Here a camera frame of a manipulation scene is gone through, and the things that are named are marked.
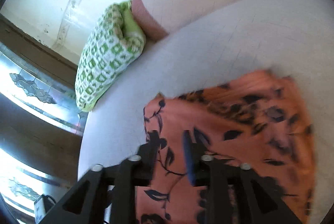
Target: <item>metal screw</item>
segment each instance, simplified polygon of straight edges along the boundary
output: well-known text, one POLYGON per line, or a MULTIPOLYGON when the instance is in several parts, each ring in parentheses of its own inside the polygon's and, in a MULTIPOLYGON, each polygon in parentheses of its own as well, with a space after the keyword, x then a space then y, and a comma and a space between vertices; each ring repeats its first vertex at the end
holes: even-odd
POLYGON ((131 157, 128 158, 129 161, 131 162, 138 162, 140 161, 142 158, 139 155, 132 155, 131 157))
POLYGON ((211 155, 202 155, 201 159, 204 162, 210 162, 210 161, 213 160, 213 156, 211 156, 211 155))
POLYGON ((242 170, 250 170, 252 167, 251 167, 251 165, 250 165, 249 163, 242 163, 242 164, 240 165, 240 168, 241 168, 242 170))
POLYGON ((101 164, 96 164, 91 168, 91 170, 94 171, 94 172, 99 172, 102 169, 103 169, 103 165, 101 165, 101 164))

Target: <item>orange floral skirt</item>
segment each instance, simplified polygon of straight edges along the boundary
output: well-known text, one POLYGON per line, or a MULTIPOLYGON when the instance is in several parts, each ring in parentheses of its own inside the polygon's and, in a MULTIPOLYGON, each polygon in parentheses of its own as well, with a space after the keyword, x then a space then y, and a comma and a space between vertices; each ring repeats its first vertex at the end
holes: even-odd
POLYGON ((249 163, 268 177, 283 201, 305 223, 314 188, 313 134, 292 78, 266 71, 175 99, 158 96, 144 109, 146 133, 157 131, 160 148, 150 187, 138 187, 139 223, 204 224, 206 188, 186 175, 183 133, 226 164, 249 163))

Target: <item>green and white fabric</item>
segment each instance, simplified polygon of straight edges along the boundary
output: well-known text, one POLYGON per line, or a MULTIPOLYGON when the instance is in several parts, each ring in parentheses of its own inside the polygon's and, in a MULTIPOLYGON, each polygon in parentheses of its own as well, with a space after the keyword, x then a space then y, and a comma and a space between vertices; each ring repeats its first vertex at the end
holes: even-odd
POLYGON ((146 37, 134 21, 131 2, 109 6, 81 54, 76 74, 76 104, 85 112, 142 53, 146 37))

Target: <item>white sheet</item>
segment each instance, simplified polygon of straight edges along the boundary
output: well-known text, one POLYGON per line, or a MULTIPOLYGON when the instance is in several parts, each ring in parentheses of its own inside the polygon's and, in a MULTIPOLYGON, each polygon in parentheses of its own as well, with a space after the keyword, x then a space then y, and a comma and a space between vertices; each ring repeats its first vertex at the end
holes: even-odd
POLYGON ((149 45, 89 114, 79 171, 119 163, 145 142, 143 107, 272 67, 297 80, 315 125, 318 159, 312 218, 334 202, 334 1, 242 0, 149 45))

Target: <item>black metal bracket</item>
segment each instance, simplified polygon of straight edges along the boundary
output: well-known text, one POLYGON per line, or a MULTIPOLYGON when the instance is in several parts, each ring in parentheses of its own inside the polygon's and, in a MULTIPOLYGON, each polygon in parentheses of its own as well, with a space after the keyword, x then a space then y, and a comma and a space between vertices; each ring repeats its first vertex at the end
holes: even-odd
POLYGON ((232 224, 233 207, 229 186, 233 186, 240 224, 301 224, 266 178, 248 164, 233 167, 193 143, 189 132, 183 136, 186 166, 190 183, 208 186, 206 224, 232 224))

